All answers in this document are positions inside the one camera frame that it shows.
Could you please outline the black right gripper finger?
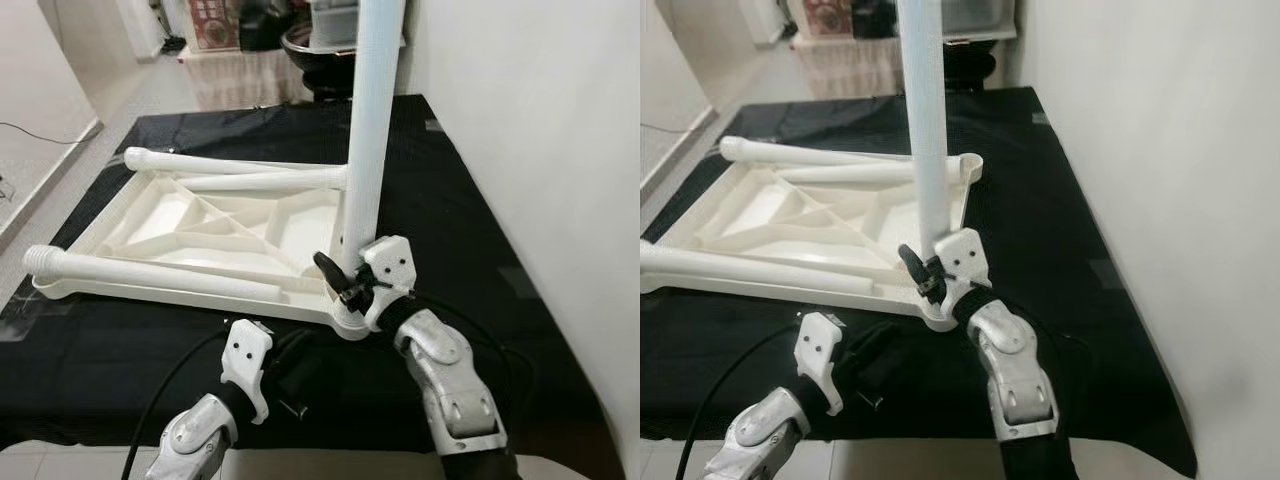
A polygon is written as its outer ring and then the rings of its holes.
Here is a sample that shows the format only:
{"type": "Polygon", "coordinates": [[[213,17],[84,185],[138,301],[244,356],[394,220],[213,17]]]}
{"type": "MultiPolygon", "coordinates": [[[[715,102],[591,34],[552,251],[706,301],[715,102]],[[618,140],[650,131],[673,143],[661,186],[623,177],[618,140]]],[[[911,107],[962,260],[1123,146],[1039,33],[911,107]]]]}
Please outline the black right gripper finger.
{"type": "Polygon", "coordinates": [[[324,252],[315,252],[312,255],[312,261],[317,270],[323,274],[323,278],[328,287],[339,297],[348,298],[351,289],[351,279],[346,275],[343,269],[324,252]]]}
{"type": "Polygon", "coordinates": [[[934,273],[929,261],[923,260],[909,244],[900,244],[897,255],[908,270],[908,275],[916,285],[918,293],[929,293],[934,289],[934,273]]]}

